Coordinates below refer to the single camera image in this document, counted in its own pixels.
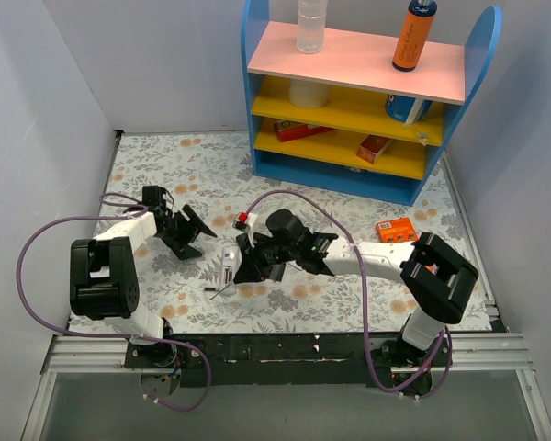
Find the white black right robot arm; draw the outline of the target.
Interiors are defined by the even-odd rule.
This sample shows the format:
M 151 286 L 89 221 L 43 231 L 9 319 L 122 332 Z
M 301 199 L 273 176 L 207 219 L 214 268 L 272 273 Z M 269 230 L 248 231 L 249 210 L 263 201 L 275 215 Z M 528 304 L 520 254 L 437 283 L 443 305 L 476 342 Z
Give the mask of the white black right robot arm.
M 267 218 L 268 234 L 255 231 L 256 221 L 256 215 L 241 213 L 233 223 L 241 258 L 235 284 L 279 281 L 288 262 L 312 275 L 400 282 L 418 303 L 397 342 L 398 356 L 408 365 L 428 357 L 446 325 L 461 322 L 478 280 L 478 270 L 433 233 L 410 243 L 352 243 L 335 233 L 311 232 L 288 209 Z

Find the black battery cover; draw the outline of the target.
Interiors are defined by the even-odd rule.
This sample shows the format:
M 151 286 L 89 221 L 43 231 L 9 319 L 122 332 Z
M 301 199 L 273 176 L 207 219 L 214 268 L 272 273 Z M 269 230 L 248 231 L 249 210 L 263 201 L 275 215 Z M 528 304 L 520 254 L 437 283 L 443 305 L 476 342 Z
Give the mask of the black battery cover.
M 285 264 L 274 265 L 272 266 L 272 270 L 269 278 L 275 282 L 280 282 L 283 278 L 285 270 L 286 270 Z

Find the white remote control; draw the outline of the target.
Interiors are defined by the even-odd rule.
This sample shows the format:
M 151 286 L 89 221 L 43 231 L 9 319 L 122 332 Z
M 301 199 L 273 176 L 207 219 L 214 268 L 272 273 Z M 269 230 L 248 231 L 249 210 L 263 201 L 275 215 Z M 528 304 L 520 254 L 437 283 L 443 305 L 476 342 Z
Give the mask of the white remote control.
M 226 246 L 221 251 L 220 287 L 226 288 L 236 275 L 240 261 L 240 250 L 236 245 Z

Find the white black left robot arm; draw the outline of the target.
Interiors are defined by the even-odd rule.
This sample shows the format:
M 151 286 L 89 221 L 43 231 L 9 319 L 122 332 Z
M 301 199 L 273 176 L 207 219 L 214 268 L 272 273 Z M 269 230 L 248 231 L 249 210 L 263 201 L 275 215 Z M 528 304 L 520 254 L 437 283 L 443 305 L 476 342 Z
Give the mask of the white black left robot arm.
M 92 239 L 71 246 L 70 306 L 77 316 L 102 321 L 145 346 L 145 356 L 159 368 L 176 359 L 177 346 L 168 339 L 171 326 L 140 300 L 134 254 L 151 238 L 158 238 L 180 260 L 199 258 L 191 246 L 201 234 L 217 236 L 185 204 L 174 212 L 173 198 L 160 186 L 145 186 L 129 215 Z

